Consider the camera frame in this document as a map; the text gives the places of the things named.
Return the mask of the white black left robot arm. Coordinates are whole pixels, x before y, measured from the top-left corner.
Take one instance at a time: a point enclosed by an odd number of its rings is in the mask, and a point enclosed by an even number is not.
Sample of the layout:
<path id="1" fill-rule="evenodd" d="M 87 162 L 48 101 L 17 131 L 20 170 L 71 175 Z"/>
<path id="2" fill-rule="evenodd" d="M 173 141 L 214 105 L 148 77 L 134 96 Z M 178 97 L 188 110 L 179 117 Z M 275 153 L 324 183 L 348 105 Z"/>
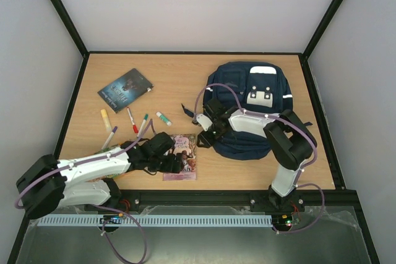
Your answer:
<path id="1" fill-rule="evenodd" d="M 17 209 L 28 219 L 38 219 L 54 210 L 74 205 L 115 207 L 121 193 L 112 175 L 132 171 L 179 173 L 183 155 L 165 132 L 144 142 L 126 141 L 111 149 L 82 158 L 58 160 L 39 157 L 17 180 Z"/>

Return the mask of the pink Taming of Shrew book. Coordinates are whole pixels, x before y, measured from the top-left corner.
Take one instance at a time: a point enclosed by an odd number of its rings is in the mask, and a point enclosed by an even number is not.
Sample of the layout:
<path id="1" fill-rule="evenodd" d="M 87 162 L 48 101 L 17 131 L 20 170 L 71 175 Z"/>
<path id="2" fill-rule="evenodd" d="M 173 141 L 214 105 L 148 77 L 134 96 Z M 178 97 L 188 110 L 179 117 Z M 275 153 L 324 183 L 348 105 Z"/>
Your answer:
<path id="1" fill-rule="evenodd" d="M 163 181 L 194 181 L 197 179 L 196 163 L 196 134 L 174 134 L 171 135 L 174 140 L 174 147 L 166 153 L 181 157 L 180 172 L 171 172 L 163 174 Z"/>

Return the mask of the navy blue student backpack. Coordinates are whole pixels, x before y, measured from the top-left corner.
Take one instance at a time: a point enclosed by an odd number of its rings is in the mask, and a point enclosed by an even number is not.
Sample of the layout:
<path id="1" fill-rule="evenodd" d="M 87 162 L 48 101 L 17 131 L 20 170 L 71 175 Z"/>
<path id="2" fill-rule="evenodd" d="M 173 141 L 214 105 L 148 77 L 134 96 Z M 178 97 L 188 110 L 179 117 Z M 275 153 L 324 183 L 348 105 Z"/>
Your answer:
<path id="1" fill-rule="evenodd" d="M 293 111 L 293 95 L 282 69 L 268 62 L 227 62 L 199 93 L 203 112 L 184 108 L 200 147 L 233 160 L 259 160 L 269 152 L 288 169 L 316 155 L 317 142 Z"/>

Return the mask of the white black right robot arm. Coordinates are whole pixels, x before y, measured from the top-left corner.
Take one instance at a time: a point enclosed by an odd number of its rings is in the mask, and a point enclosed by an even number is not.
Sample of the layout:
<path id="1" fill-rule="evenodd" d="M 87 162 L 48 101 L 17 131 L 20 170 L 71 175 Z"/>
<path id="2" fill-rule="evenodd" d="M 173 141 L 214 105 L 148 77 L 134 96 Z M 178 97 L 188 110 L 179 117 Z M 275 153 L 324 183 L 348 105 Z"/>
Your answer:
<path id="1" fill-rule="evenodd" d="M 245 132 L 264 137 L 278 161 L 277 173 L 268 189 L 268 201 L 274 210 L 288 207 L 305 167 L 317 159 L 317 143 L 310 131 L 292 111 L 268 114 L 249 111 L 240 105 L 230 109 L 212 99 L 204 112 L 193 121 L 203 131 L 198 140 L 205 148 L 212 147 L 227 132 Z"/>

